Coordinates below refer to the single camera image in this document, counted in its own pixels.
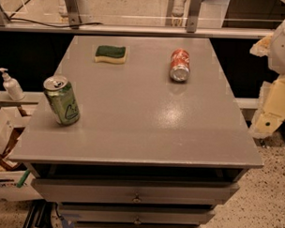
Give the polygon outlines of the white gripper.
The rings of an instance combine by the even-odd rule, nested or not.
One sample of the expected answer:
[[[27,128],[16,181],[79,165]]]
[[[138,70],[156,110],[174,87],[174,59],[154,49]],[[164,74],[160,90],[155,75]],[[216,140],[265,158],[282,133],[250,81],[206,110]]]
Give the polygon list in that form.
[[[269,68],[285,75],[285,20],[274,31],[253,44],[249,52],[255,56],[268,55]],[[272,135],[285,121],[285,76],[278,76],[272,83],[263,82],[258,108],[248,132],[252,138],[264,139]]]

